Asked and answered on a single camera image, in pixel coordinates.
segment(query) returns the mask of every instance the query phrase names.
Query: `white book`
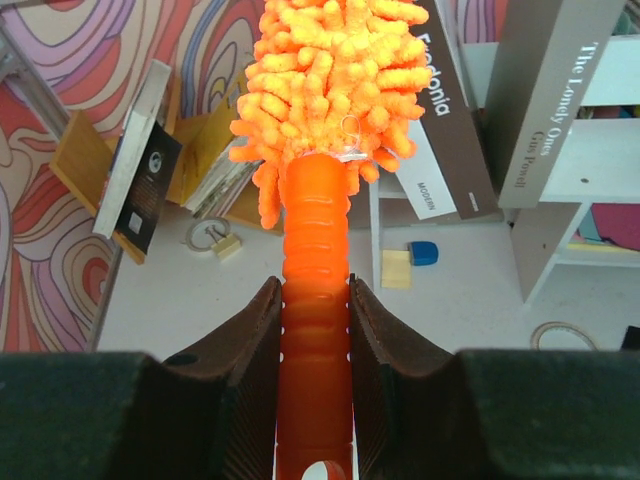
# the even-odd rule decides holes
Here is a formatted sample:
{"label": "white book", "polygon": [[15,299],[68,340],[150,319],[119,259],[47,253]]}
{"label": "white book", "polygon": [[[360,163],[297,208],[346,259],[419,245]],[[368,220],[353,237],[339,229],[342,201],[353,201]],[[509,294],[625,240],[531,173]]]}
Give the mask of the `white book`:
{"label": "white book", "polygon": [[419,120],[409,122],[409,138],[416,142],[416,154],[400,161],[396,176],[420,220],[456,212],[427,134]]}
{"label": "white book", "polygon": [[107,238],[113,235],[156,122],[170,76],[171,67],[159,60],[152,60],[125,118],[124,132],[96,215],[93,233]]}

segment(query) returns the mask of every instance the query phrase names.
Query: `black book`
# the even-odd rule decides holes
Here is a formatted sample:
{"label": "black book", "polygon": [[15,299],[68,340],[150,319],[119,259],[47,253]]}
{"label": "black book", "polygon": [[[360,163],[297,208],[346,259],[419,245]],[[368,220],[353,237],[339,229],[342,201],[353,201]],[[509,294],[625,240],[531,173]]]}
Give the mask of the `black book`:
{"label": "black book", "polygon": [[164,206],[182,145],[156,122],[118,217],[116,230],[145,254]]}

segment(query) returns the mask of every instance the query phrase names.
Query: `brown book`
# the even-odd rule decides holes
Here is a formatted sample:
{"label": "brown book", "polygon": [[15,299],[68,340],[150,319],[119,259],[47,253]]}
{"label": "brown book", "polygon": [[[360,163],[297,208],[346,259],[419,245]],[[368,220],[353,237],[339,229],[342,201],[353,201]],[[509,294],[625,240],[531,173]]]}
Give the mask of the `brown book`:
{"label": "brown book", "polygon": [[456,72],[446,34],[446,19],[436,0],[418,0],[429,12],[423,25],[411,27],[412,35],[427,46],[427,62],[433,72],[428,88],[418,95],[426,109],[422,127],[462,219],[495,213],[496,195],[472,112]]}

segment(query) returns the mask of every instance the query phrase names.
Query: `blue object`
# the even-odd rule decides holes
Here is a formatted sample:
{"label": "blue object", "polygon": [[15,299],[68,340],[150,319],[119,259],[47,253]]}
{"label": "blue object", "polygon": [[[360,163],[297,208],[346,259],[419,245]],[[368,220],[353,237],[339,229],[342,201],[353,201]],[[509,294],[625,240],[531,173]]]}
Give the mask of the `blue object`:
{"label": "blue object", "polygon": [[409,252],[411,265],[433,265],[438,261],[438,246],[433,242],[411,242]]}

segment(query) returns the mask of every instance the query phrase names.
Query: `sticky note pad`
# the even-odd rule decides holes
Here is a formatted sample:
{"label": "sticky note pad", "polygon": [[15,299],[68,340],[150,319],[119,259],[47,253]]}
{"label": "sticky note pad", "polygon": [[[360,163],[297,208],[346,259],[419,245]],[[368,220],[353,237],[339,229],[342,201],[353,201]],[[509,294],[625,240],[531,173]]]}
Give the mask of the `sticky note pad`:
{"label": "sticky note pad", "polygon": [[433,242],[411,242],[409,253],[412,265],[433,265],[438,261],[438,246]]}
{"label": "sticky note pad", "polygon": [[411,260],[407,250],[382,251],[382,287],[411,288]]}

